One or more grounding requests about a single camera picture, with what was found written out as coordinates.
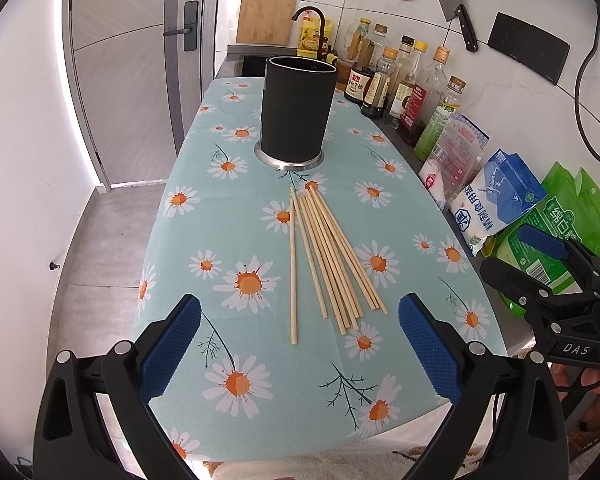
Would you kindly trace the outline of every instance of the cutting board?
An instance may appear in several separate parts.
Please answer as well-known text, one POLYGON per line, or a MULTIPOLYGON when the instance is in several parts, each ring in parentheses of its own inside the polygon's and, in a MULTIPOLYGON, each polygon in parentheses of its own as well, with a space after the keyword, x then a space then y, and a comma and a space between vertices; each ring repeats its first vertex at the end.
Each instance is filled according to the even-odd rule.
POLYGON ((286 45, 296 0, 242 0, 237 43, 286 45))

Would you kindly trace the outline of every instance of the barcode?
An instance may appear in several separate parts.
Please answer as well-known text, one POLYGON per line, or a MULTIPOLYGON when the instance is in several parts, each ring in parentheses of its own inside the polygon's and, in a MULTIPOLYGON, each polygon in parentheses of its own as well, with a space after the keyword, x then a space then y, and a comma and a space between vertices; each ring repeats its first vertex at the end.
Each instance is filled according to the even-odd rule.
POLYGON ((544 270, 544 267, 542 266, 542 263, 540 263, 540 260, 536 260, 534 263, 529 265, 526 268, 526 273, 532 278, 538 280, 543 285, 549 285, 549 283, 551 282, 549 277, 546 275, 546 272, 544 270))
POLYGON ((440 160, 446 159, 446 151, 439 144, 436 144, 435 148, 433 148, 433 154, 440 160))

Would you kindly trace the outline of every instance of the blue textured finger pad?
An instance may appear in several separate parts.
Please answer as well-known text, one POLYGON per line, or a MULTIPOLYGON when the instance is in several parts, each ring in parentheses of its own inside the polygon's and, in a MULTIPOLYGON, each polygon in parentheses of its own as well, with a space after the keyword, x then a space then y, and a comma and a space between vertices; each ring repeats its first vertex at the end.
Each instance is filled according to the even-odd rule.
POLYGON ((518 238, 520 238, 522 243, 532 246, 535 250, 546 254, 554 260, 560 260, 569 256, 567 247, 563 241, 552 237, 532 225, 522 224, 518 229, 518 238))
POLYGON ((458 362, 409 296, 400 300, 398 314, 402 331, 416 352, 435 391, 439 396, 446 397, 456 404, 462 395, 458 362))
POLYGON ((184 352, 200 328, 201 313, 200 301, 193 296, 142 361, 138 395, 145 404, 167 389, 184 352))

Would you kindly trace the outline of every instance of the black faucet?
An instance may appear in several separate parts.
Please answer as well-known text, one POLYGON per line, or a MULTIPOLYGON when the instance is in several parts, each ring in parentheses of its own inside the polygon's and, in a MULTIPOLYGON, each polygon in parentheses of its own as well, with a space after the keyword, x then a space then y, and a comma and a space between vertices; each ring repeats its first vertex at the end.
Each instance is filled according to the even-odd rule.
POLYGON ((320 16, 320 41, 318 42, 318 54, 316 55, 316 59, 318 61, 327 61, 326 53, 324 53, 324 54, 322 53, 322 42, 324 41, 324 23, 325 23, 324 14, 322 13, 322 11, 320 9, 318 9, 318 7, 303 7, 302 9, 298 9, 291 19, 296 22, 298 20, 298 18, 300 17, 300 14, 302 14, 306 10, 312 10, 313 12, 317 12, 318 16, 320 16))

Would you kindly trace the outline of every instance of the door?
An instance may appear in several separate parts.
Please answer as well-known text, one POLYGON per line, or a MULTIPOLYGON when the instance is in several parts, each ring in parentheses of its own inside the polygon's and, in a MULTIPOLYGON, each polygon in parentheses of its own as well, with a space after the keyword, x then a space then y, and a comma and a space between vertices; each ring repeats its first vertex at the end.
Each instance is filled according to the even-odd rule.
POLYGON ((69 0, 72 97, 108 184, 169 176, 213 77, 216 2, 69 0))

